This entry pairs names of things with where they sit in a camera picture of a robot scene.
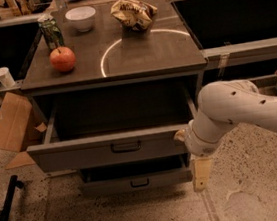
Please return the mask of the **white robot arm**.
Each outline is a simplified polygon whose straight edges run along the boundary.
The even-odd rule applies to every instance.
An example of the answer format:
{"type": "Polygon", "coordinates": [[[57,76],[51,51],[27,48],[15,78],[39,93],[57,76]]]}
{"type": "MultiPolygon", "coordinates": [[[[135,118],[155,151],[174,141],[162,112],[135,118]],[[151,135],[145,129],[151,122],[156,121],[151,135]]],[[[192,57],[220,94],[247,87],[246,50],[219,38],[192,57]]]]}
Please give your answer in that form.
{"type": "Polygon", "coordinates": [[[212,155],[239,123],[277,133],[277,97],[260,93],[253,82],[243,79],[211,82],[197,99],[196,115],[174,138],[191,153],[193,189],[201,192],[209,182],[212,155]]]}

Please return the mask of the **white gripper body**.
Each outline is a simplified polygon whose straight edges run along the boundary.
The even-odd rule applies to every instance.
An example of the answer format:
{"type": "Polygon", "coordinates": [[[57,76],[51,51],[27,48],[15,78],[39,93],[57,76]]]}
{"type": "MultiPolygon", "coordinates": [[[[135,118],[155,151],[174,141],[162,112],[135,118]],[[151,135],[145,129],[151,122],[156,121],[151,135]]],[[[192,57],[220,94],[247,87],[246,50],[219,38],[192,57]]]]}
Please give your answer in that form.
{"type": "Polygon", "coordinates": [[[187,127],[185,128],[185,146],[188,149],[189,153],[193,154],[196,157],[207,157],[211,156],[215,153],[216,149],[218,148],[220,142],[208,142],[200,139],[198,135],[193,130],[194,121],[190,120],[187,127]]]}

